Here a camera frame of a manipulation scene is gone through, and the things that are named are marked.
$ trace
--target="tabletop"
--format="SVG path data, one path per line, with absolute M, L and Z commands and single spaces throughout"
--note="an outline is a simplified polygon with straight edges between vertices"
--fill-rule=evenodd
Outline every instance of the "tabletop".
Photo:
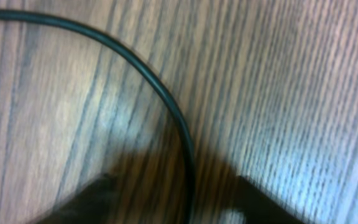
M 239 223 L 252 179 L 294 215 L 358 223 L 358 0 L 0 0 L 118 38 L 156 72 L 195 144 L 194 223 Z M 179 223 L 180 141 L 118 54 L 53 27 L 0 22 L 0 223 L 25 223 L 99 174 L 112 223 Z

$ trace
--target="glossy wooden surface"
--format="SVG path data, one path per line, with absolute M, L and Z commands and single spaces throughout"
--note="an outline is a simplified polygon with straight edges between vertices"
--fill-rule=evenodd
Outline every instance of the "glossy wooden surface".
M 0 0 L 119 38 L 182 108 L 196 148 L 194 223 L 248 175 L 297 216 L 358 223 L 358 1 Z M 98 173 L 125 186 L 116 223 L 173 223 L 180 143 L 123 59 L 71 32 L 0 22 L 0 223 L 46 212 Z

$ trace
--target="wooden table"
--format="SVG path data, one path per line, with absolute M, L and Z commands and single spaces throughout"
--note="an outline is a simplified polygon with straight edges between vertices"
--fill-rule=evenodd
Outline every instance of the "wooden table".
M 358 0 L 0 0 L 122 40 L 177 99 L 195 143 L 194 223 L 238 223 L 249 176 L 298 217 L 358 223 Z M 167 110 L 117 54 L 0 22 L 0 223 L 23 223 L 106 171 L 118 223 L 174 223 L 185 198 Z

